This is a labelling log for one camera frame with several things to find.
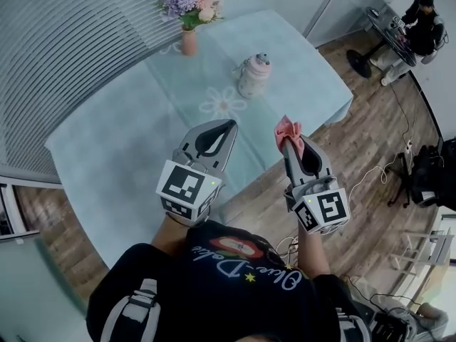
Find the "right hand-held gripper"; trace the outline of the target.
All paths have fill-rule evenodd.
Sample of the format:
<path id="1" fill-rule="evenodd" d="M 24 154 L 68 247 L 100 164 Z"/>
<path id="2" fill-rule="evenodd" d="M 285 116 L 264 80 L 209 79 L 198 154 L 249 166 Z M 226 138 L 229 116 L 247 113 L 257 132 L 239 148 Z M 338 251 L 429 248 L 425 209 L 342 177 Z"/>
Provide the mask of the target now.
<path id="1" fill-rule="evenodd" d="M 329 234 L 350 219 L 346 190 L 339 187 L 335 176 L 328 176 L 331 164 L 327 154 L 310 138 L 301 135 L 301 139 L 302 158 L 294 144 L 284 145 L 286 173 L 293 185 L 284 193 L 286 206 L 307 234 Z M 310 179 L 317 180 L 304 184 Z"/>

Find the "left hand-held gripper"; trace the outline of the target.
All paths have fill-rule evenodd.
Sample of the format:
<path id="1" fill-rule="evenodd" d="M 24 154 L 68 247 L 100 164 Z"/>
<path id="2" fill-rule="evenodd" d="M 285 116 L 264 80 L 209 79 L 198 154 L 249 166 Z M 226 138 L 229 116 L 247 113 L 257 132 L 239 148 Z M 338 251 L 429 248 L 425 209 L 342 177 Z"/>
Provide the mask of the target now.
<path id="1" fill-rule="evenodd" d="M 231 119 L 211 120 L 191 129 L 167 160 L 157 184 L 162 208 L 189 222 L 207 220 L 222 187 L 238 133 Z"/>

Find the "pink knitted cloth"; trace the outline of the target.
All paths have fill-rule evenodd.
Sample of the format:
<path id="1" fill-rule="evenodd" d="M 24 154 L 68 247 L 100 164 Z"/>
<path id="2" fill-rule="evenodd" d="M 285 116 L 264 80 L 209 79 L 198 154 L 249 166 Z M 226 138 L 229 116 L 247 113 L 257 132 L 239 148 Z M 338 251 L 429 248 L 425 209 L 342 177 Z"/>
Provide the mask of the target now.
<path id="1" fill-rule="evenodd" d="M 305 144 L 301 138 L 301 123 L 292 122 L 286 115 L 282 117 L 279 123 L 274 128 L 274 137 L 276 146 L 280 153 L 283 152 L 285 139 L 290 140 L 299 154 L 301 159 L 304 155 Z"/>

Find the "white pink kettle jar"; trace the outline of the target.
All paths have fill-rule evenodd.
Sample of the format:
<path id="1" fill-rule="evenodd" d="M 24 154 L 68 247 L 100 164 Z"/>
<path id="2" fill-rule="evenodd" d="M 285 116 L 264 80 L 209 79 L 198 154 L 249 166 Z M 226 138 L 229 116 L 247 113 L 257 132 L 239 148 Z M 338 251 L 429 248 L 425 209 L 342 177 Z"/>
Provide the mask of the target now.
<path id="1" fill-rule="evenodd" d="M 266 53 L 257 53 L 243 60 L 234 70 L 240 96 L 246 99 L 260 96 L 271 70 L 272 64 Z"/>

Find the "person's right forearm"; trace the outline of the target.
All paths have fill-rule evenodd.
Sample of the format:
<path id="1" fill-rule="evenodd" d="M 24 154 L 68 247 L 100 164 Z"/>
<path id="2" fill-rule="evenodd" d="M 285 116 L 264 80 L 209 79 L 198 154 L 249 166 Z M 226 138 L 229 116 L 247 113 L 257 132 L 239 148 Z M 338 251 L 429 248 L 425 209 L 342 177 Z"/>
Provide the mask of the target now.
<path id="1" fill-rule="evenodd" d="M 310 279 L 331 274 L 320 233 L 307 234 L 299 228 L 298 268 Z"/>

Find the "person's left forearm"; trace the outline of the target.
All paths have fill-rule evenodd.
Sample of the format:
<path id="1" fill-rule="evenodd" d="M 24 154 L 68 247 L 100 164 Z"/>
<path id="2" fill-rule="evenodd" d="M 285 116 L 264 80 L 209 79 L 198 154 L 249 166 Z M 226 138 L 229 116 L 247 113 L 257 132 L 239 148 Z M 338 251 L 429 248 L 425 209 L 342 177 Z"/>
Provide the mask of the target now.
<path id="1" fill-rule="evenodd" d="M 188 229 L 192 223 L 175 214 L 166 213 L 162 224 L 152 239 L 151 245 L 170 255 L 177 256 L 185 245 Z"/>

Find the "light blue floral tablecloth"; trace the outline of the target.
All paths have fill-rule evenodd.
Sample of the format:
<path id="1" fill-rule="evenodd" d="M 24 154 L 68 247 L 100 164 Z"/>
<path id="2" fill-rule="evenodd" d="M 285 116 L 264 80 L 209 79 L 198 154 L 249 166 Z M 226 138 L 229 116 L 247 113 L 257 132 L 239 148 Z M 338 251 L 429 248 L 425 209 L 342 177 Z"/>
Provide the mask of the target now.
<path id="1" fill-rule="evenodd" d="M 272 10 L 205 26 L 193 57 L 177 45 L 139 62 L 77 108 L 46 147 L 71 206 L 107 266 L 150 241 L 163 217 L 155 189 L 193 127 L 232 119 L 239 132 L 217 199 L 228 201 L 280 160 L 274 128 L 286 115 L 305 135 L 342 120 L 353 94 L 325 58 Z M 246 99 L 234 70 L 266 53 L 264 91 Z"/>

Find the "pink ribbed vase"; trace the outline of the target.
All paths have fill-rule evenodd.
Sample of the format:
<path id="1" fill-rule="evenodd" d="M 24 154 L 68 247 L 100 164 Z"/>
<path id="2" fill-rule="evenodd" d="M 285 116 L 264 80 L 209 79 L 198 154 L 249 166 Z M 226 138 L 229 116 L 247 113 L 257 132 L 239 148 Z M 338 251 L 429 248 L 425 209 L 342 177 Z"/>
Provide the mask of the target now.
<path id="1" fill-rule="evenodd" d="M 182 30 L 180 49 L 185 56 L 194 56 L 197 53 L 197 35 L 194 29 Z"/>

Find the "black office chair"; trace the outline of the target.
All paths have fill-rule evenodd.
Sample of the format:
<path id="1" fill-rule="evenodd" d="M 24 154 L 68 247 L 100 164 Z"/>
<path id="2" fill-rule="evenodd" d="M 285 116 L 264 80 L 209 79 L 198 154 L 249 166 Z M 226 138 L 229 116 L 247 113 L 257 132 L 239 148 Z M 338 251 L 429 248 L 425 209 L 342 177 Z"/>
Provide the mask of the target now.
<path id="1" fill-rule="evenodd" d="M 456 212 L 456 137 L 439 140 L 436 146 L 423 145 L 417 155 L 406 160 L 405 153 L 398 153 L 400 168 L 390 171 L 400 178 L 396 196 L 388 201 L 395 204 L 402 193 L 407 201 L 419 207 L 437 205 Z"/>

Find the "pastel artificial flower bouquet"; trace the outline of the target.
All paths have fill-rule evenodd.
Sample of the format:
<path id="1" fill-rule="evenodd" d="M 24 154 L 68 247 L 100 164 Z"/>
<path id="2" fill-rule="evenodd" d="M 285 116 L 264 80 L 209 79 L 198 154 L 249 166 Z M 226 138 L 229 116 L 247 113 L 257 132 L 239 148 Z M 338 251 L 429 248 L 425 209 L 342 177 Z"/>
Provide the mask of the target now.
<path id="1" fill-rule="evenodd" d="M 179 20 L 184 31 L 223 19 L 223 0 L 157 0 L 164 22 Z"/>

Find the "white metal rack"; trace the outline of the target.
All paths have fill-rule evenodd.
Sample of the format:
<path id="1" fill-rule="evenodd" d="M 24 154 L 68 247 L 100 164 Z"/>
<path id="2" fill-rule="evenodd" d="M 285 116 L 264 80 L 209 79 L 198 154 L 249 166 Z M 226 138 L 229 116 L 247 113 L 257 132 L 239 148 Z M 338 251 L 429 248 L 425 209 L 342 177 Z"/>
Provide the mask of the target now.
<path id="1" fill-rule="evenodd" d="M 401 274 L 419 276 L 425 266 L 444 266 L 450 260 L 455 235 L 444 232 L 419 233 L 404 231 L 397 252 L 389 255 L 394 270 Z"/>

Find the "person in black shirt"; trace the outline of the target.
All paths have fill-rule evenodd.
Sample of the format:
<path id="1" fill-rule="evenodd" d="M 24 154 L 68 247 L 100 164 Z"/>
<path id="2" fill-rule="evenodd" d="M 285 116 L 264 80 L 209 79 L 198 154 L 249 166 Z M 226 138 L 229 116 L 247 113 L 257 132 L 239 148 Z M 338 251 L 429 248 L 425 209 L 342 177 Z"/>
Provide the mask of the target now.
<path id="1" fill-rule="evenodd" d="M 311 278 L 265 239 L 207 221 L 187 232 L 176 256 L 145 243 L 124 252 L 90 296 L 93 342 L 115 305 L 147 279 L 157 283 L 151 302 L 160 307 L 152 342 L 341 342 L 341 318 L 361 315 L 337 276 Z"/>

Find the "glass partition with blinds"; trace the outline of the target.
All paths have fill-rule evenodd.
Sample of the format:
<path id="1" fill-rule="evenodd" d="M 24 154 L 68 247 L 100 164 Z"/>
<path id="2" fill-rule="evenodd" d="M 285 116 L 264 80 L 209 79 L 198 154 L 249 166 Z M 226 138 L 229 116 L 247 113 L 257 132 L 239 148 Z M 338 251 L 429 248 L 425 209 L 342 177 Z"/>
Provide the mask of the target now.
<path id="1" fill-rule="evenodd" d="M 54 129 L 180 32 L 157 0 L 0 0 L 0 166 L 52 181 Z"/>

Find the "black round pedestal table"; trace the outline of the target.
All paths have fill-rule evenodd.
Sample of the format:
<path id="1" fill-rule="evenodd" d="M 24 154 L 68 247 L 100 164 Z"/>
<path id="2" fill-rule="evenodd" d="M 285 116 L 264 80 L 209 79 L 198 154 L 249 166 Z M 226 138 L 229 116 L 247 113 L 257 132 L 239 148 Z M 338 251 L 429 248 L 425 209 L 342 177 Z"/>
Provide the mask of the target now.
<path id="1" fill-rule="evenodd" d="M 415 54 L 411 51 L 409 44 L 400 38 L 403 35 L 400 30 L 404 27 L 401 19 L 391 11 L 381 13 L 372 7 L 365 8 L 365 14 L 371 26 L 380 36 L 380 42 L 364 54 L 353 49 L 347 50 L 346 59 L 350 67 L 363 78 L 370 78 L 372 75 L 370 58 L 384 46 L 389 46 L 409 66 L 416 66 Z"/>

